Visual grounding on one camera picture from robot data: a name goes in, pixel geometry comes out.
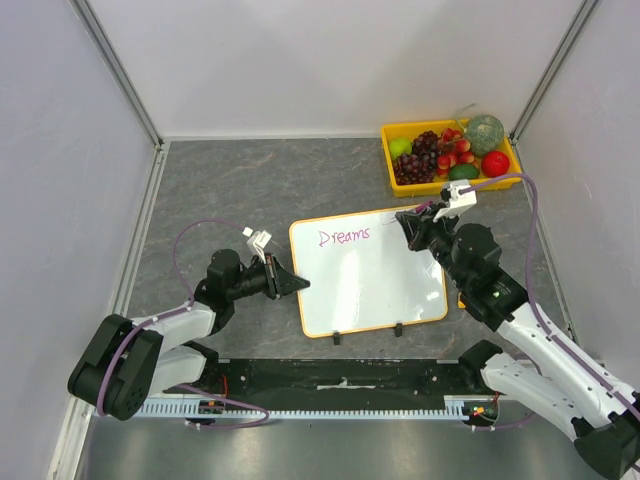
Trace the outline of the white marker with purple cap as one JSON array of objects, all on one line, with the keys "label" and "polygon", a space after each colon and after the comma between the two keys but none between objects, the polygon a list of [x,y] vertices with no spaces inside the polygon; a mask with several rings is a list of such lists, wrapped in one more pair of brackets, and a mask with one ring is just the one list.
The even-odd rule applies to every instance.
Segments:
[{"label": "white marker with purple cap", "polygon": [[401,227],[417,229],[428,222],[425,211],[429,211],[433,202],[428,200],[421,204],[394,211],[384,225],[398,224]]}]

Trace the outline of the orange framed whiteboard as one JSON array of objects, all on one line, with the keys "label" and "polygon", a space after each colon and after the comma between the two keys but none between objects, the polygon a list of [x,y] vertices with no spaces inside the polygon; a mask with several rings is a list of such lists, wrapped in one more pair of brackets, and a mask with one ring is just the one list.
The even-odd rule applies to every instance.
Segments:
[{"label": "orange framed whiteboard", "polygon": [[289,228],[303,333],[330,337],[443,319],[445,273],[414,253],[395,214],[405,206],[296,221]]}]

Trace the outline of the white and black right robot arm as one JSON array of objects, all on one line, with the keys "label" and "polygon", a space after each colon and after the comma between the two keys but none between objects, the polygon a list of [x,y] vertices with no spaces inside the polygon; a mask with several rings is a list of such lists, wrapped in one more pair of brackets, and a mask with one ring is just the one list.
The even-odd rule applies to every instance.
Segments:
[{"label": "white and black right robot arm", "polygon": [[467,392],[487,387],[543,417],[573,443],[605,479],[620,479],[639,462],[639,392],[607,371],[572,341],[500,266],[490,228],[460,225],[438,209],[395,216],[409,250],[429,251],[459,291],[465,310],[516,346],[538,366],[522,371],[496,345],[468,350],[458,368]]}]

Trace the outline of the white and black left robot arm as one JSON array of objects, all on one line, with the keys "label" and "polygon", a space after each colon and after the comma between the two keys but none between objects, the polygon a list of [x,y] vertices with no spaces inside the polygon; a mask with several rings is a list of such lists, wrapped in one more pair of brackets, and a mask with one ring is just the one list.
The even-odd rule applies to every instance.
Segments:
[{"label": "white and black left robot arm", "polygon": [[254,295],[279,300],[310,285],[270,253],[244,265],[236,251],[218,250],[185,304],[149,317],[105,317],[72,370],[67,390],[98,414],[121,421],[137,413],[148,396],[180,384],[211,392],[220,371],[196,341],[219,333],[238,300]]}]

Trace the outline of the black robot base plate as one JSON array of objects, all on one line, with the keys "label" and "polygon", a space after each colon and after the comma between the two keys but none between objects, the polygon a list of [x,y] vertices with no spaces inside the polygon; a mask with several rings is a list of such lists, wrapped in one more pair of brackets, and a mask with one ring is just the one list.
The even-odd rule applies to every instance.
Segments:
[{"label": "black robot base plate", "polygon": [[433,410],[446,396],[493,396],[469,367],[431,359],[218,360],[195,386],[269,411]]}]

